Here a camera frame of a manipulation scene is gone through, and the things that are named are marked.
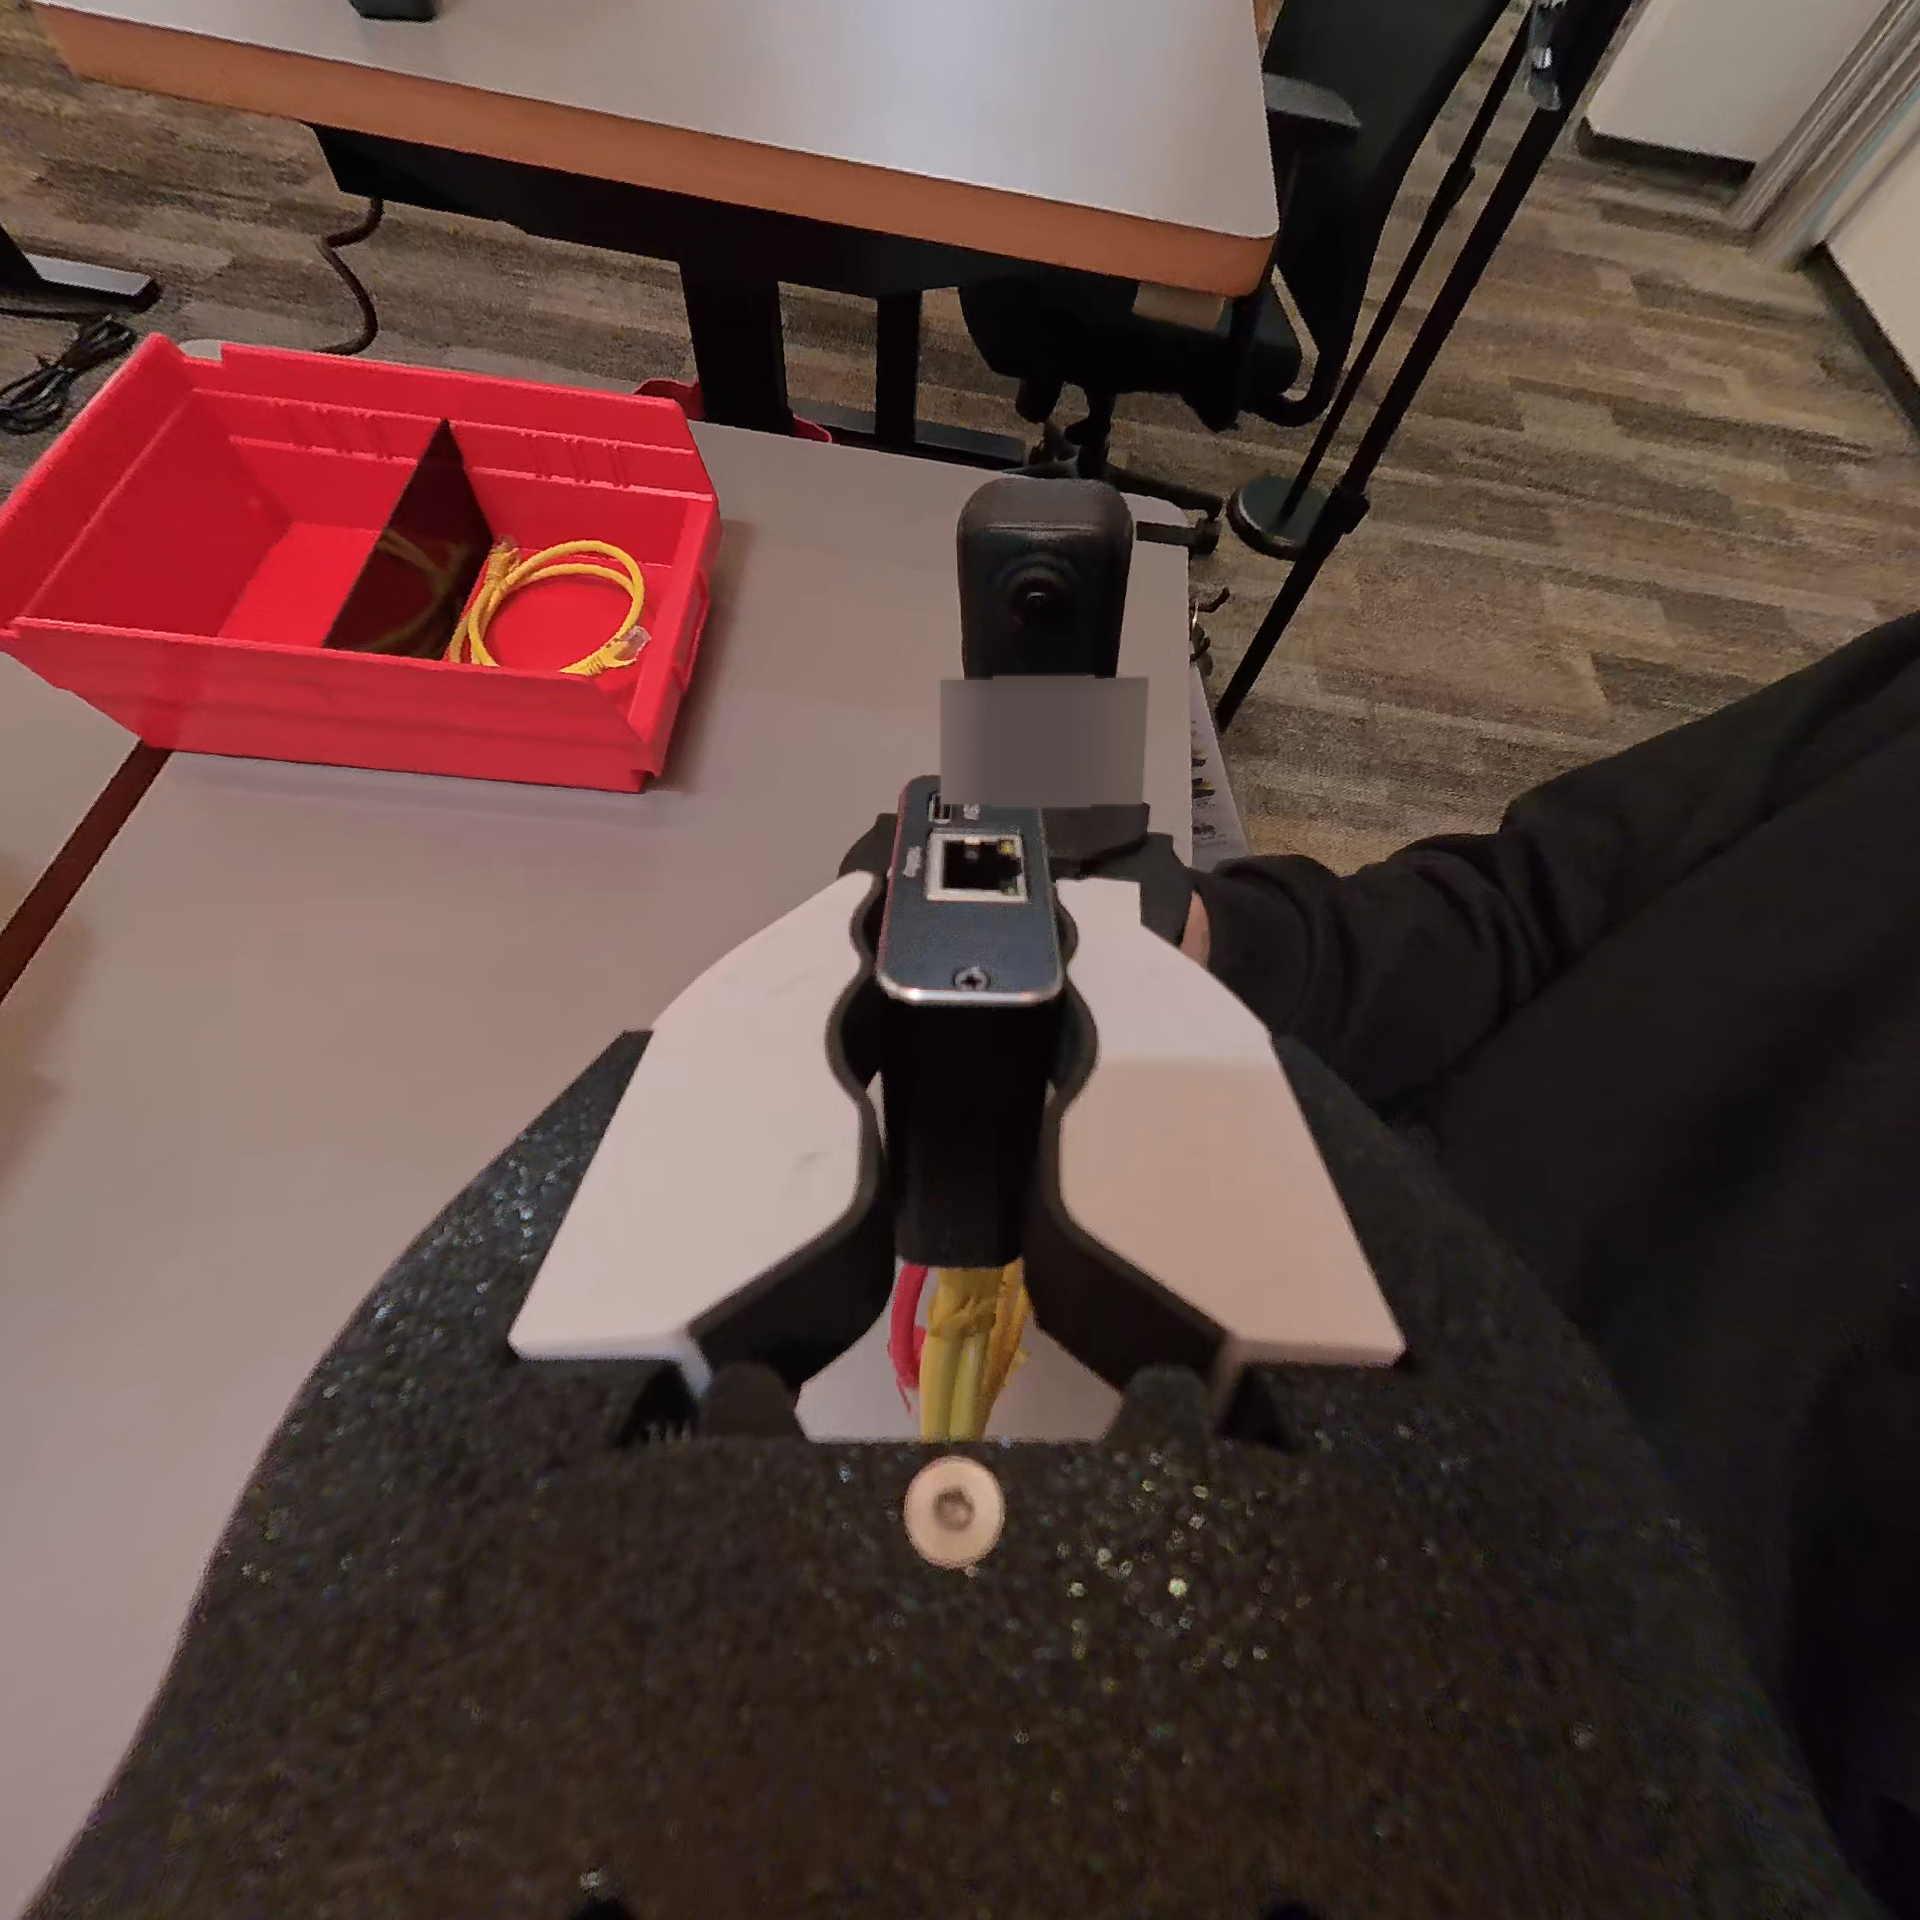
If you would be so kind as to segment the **black office chair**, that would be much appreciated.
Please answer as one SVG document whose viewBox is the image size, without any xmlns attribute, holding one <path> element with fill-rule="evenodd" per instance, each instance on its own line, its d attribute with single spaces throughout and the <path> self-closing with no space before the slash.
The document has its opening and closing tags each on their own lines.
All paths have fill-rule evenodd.
<svg viewBox="0 0 1920 1920">
<path fill-rule="evenodd" d="M 1207 515 L 1193 487 L 1113 468 L 1116 403 L 1180 401 L 1212 432 L 1319 418 L 1341 380 L 1388 216 L 1500 3 L 1292 3 L 1261 59 L 1279 232 L 1222 306 L 1137 279 L 1019 268 L 959 290 L 971 345 L 1039 430 L 1024 466 Z"/>
</svg>

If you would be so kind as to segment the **person's black clothed body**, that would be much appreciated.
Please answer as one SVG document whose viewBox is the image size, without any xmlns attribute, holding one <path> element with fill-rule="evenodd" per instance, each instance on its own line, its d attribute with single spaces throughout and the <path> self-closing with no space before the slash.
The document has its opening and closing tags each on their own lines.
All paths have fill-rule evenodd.
<svg viewBox="0 0 1920 1920">
<path fill-rule="evenodd" d="M 1547 1284 L 1707 1542 L 1857 1880 L 1916 1916 L 1916 1027 L 1319 1047 Z"/>
</svg>

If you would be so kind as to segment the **grey desk wood edge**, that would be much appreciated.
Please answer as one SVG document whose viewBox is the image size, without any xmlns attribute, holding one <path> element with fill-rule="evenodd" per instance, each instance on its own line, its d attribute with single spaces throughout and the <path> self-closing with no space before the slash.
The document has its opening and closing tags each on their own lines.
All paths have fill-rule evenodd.
<svg viewBox="0 0 1920 1920">
<path fill-rule="evenodd" d="M 1279 232 L 1251 4 L 36 15 L 84 81 L 1197 295 Z"/>
</svg>

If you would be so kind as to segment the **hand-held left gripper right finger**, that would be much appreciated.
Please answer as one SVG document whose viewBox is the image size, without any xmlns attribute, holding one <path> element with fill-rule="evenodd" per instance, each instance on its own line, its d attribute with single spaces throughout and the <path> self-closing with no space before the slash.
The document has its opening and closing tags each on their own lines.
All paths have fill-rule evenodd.
<svg viewBox="0 0 1920 1920">
<path fill-rule="evenodd" d="M 1067 1073 L 1030 1212 L 1039 1331 L 1113 1387 L 1177 1364 L 1230 1403 L 1255 1364 L 1406 1351 L 1264 1024 L 1140 920 L 1065 881 Z"/>
</svg>

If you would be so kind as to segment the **black ethernet splitter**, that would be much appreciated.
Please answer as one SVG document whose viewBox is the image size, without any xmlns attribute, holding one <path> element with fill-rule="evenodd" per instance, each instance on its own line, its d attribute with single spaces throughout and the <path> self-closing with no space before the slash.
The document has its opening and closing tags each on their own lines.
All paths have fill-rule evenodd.
<svg viewBox="0 0 1920 1920">
<path fill-rule="evenodd" d="M 896 1250 L 1007 1266 L 1065 998 L 1039 811 L 951 801 L 935 775 L 903 788 L 873 980 Z"/>
</svg>

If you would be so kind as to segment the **black tripod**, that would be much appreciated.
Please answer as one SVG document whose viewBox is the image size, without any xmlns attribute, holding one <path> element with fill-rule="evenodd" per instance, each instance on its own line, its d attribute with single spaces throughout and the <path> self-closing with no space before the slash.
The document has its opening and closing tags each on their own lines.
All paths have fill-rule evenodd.
<svg viewBox="0 0 1920 1920">
<path fill-rule="evenodd" d="M 1341 384 L 1334 392 L 1309 451 L 1292 478 L 1261 476 L 1241 487 L 1228 504 L 1228 520 L 1236 537 L 1271 560 L 1287 562 L 1287 578 L 1261 615 L 1245 654 L 1216 698 L 1216 731 L 1228 735 L 1261 673 L 1279 647 L 1288 623 L 1300 614 L 1307 592 L 1334 552 L 1351 537 L 1372 511 L 1372 487 L 1384 452 L 1401 432 L 1412 403 L 1421 396 L 1428 372 L 1448 345 L 1452 332 L 1464 314 L 1480 276 L 1494 259 L 1505 232 L 1519 214 L 1531 186 L 1552 155 L 1557 140 L 1593 82 L 1600 59 L 1629 15 L 1627 3 L 1542 3 L 1527 4 L 1494 78 L 1478 100 L 1473 120 L 1431 203 L 1408 243 L 1395 279 L 1376 311 L 1372 328 L 1356 347 Z M 1359 399 L 1376 360 L 1384 347 L 1401 310 L 1412 292 L 1428 254 L 1439 240 L 1452 214 L 1467 196 L 1480 147 L 1494 128 L 1500 110 L 1517 91 L 1527 96 L 1525 123 L 1493 184 L 1485 201 L 1457 243 L 1446 274 L 1415 328 L 1392 377 L 1377 394 L 1351 459 L 1341 474 L 1320 481 L 1319 468 L 1334 444 L 1336 430 Z"/>
</svg>

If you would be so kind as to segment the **person's right forearm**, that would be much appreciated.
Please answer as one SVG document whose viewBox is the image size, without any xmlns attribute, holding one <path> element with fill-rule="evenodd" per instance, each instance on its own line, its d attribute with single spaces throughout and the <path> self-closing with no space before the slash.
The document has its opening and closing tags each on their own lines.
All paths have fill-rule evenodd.
<svg viewBox="0 0 1920 1920">
<path fill-rule="evenodd" d="M 1839 1019 L 1916 1009 L 1916 675 L 1902 615 L 1493 833 L 1196 876 L 1209 971 L 1381 1110 L 1496 1054 L 1527 1100 L 1692 1097 L 1788 1040 L 1824 1064 Z"/>
</svg>

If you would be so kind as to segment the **black bin divider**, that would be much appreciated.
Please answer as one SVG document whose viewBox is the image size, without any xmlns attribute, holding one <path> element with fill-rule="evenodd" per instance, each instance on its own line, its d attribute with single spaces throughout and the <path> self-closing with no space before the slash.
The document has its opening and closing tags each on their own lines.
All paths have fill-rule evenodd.
<svg viewBox="0 0 1920 1920">
<path fill-rule="evenodd" d="M 460 442 L 449 420 L 439 420 L 321 646 L 443 660 L 491 544 Z"/>
</svg>

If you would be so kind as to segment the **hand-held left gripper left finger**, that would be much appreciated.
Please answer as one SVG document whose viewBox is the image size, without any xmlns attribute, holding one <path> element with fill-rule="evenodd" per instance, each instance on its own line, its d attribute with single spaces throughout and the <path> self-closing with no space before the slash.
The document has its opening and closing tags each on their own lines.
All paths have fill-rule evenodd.
<svg viewBox="0 0 1920 1920">
<path fill-rule="evenodd" d="M 752 1362 L 797 1395 L 878 1322 L 880 1131 L 836 1034 L 875 895 L 835 881 L 661 1014 L 512 1323 L 519 1360 L 661 1360 L 696 1396 Z"/>
</svg>

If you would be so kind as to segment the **red plastic bin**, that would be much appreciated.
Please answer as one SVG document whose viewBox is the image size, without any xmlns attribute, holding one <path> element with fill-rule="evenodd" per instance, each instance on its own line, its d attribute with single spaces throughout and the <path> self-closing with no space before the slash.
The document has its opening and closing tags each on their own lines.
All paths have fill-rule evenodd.
<svg viewBox="0 0 1920 1920">
<path fill-rule="evenodd" d="M 447 656 L 332 654 L 439 420 L 493 537 Z M 4 506 L 4 651 L 152 747 L 635 793 L 720 526 L 668 399 L 149 339 Z"/>
</svg>

